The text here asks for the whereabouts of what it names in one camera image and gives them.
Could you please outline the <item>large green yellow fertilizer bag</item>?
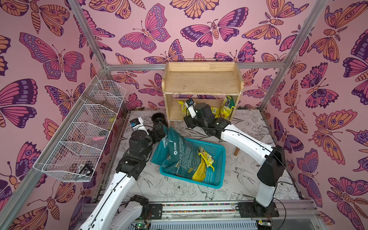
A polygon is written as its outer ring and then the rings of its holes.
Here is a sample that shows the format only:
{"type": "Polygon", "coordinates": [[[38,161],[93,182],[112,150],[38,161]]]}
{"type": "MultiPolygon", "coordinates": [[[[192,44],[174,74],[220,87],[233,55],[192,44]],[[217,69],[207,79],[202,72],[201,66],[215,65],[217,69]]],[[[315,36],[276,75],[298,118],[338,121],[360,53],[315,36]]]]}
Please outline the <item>large green yellow fertilizer bag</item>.
{"type": "Polygon", "coordinates": [[[202,182],[206,178],[207,166],[203,157],[189,141],[172,127],[168,130],[168,157],[163,168],[171,175],[202,182]]]}

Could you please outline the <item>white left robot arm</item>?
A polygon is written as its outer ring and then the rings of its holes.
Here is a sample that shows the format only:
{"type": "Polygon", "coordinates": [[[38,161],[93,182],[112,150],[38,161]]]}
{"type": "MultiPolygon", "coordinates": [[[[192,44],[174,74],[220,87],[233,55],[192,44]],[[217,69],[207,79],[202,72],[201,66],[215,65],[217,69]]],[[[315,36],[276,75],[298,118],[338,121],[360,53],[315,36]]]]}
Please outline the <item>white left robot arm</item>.
{"type": "Polygon", "coordinates": [[[138,218],[149,214],[148,199],[135,195],[119,212],[123,199],[133,187],[153,152],[154,144],[165,137],[167,126],[162,122],[147,126],[131,121],[133,132],[129,148],[120,159],[109,187],[94,211],[80,226],[81,230],[126,230],[138,218]]]}

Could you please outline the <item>yellow fertilizer packet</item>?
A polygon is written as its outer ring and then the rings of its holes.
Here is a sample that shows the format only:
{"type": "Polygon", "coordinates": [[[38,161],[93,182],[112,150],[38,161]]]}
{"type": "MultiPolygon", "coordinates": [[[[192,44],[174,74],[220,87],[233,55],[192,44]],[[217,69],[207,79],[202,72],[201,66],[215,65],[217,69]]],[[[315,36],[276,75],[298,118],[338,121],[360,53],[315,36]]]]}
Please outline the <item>yellow fertilizer packet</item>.
{"type": "Polygon", "coordinates": [[[198,148],[198,154],[204,160],[206,167],[211,168],[212,171],[214,172],[215,171],[215,167],[214,167],[215,159],[203,147],[198,148]]]}

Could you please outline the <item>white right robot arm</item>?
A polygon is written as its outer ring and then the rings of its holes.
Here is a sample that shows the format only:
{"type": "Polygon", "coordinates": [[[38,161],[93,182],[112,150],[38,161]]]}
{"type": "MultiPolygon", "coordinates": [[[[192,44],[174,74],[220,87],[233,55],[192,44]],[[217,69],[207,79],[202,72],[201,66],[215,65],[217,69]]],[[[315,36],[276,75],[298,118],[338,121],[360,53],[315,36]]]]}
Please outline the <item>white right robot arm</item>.
{"type": "Polygon", "coordinates": [[[285,167],[285,150],[280,145],[272,147],[242,132],[225,118],[216,118],[206,103],[185,102],[184,121],[188,128],[200,127],[208,136],[214,136],[234,145],[257,161],[261,168],[257,173],[260,181],[256,197],[250,206],[249,216],[267,217],[275,210],[273,202],[277,184],[285,167]]]}

